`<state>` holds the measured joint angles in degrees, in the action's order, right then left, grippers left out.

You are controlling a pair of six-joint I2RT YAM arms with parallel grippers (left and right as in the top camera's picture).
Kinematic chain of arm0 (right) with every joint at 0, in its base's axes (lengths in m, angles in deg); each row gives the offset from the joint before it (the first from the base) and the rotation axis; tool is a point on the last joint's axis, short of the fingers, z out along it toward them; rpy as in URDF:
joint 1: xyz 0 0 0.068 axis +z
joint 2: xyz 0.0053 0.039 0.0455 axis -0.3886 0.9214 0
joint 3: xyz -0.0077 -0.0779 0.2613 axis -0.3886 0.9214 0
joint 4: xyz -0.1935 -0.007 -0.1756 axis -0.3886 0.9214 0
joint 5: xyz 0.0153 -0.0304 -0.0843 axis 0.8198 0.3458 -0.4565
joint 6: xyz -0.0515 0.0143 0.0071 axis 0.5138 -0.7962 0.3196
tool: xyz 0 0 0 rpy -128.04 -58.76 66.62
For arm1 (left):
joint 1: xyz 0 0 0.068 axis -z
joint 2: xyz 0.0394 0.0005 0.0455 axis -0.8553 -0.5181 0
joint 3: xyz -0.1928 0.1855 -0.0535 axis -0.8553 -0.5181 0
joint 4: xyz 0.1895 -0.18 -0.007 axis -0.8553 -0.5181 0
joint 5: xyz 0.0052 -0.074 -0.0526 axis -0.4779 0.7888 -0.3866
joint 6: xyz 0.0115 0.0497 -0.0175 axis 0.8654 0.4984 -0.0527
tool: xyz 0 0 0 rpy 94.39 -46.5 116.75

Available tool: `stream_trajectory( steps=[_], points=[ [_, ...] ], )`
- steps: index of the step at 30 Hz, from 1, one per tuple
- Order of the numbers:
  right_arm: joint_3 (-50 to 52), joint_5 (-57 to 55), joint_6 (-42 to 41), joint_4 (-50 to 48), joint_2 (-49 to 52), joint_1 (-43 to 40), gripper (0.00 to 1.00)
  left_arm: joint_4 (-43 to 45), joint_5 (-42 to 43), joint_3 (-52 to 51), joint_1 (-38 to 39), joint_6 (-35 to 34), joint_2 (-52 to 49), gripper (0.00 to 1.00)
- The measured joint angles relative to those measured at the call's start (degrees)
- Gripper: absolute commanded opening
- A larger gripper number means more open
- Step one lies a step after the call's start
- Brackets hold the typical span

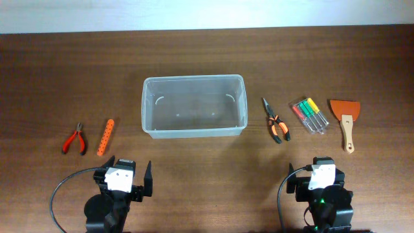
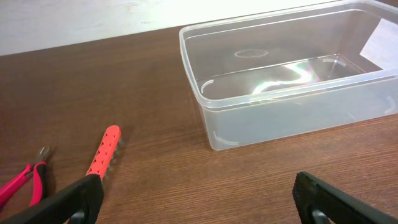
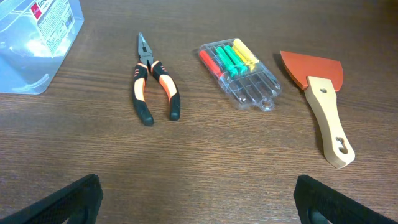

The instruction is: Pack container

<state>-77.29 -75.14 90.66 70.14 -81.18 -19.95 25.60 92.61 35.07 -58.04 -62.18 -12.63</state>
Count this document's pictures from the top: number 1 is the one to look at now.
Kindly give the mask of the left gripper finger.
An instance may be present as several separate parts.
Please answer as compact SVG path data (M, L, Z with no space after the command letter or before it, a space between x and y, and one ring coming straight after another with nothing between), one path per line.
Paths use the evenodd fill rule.
M107 162L105 162L101 167L103 169L108 169L114 165L115 156L113 155Z
M153 194L153 176L151 171L151 161L148 162L144 175L144 194L143 196L151 197Z

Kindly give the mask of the screwdriver set clear case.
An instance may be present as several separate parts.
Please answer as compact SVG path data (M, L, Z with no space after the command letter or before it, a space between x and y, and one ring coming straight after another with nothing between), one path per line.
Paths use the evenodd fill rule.
M300 98L290 103L290 108L310 134L324 134L329 121L312 98Z

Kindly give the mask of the orange black needle-nose pliers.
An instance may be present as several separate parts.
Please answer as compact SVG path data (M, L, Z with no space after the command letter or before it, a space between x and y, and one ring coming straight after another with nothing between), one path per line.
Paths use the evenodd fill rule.
M273 112L273 109L271 108L269 103L264 98L262 98L262 100L263 100L265 111L267 112L269 132L273 140L278 144L282 143L282 140L279 137L277 130L276 130L276 126L279 126L283 131L283 138L286 141L289 141L290 131L286 123L284 123L284 121L282 121L282 119Z

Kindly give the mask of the orange scraper wooden handle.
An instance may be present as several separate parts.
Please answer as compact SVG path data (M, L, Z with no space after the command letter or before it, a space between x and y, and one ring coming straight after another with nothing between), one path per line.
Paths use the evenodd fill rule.
M339 120L343 133L343 149L351 154L354 152L353 122L360 114L360 102L347 100L329 100L335 117Z

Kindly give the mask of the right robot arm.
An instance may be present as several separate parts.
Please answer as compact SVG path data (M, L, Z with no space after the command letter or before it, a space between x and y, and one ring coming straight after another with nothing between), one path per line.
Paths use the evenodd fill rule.
M294 169L289 165L287 193L297 202L306 202L305 213L311 213L313 224L304 232L350 232L353 192L344 188L345 174L330 157L315 157L312 164Z

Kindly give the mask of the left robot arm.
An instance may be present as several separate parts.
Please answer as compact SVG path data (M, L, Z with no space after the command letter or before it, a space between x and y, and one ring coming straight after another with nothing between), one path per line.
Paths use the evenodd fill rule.
M92 196L84 206L87 233L117 233L124 229L132 202L141 203L153 194L151 162L144 174L144 184L133 184L136 162L116 160L112 156L97 168L93 179L100 193Z

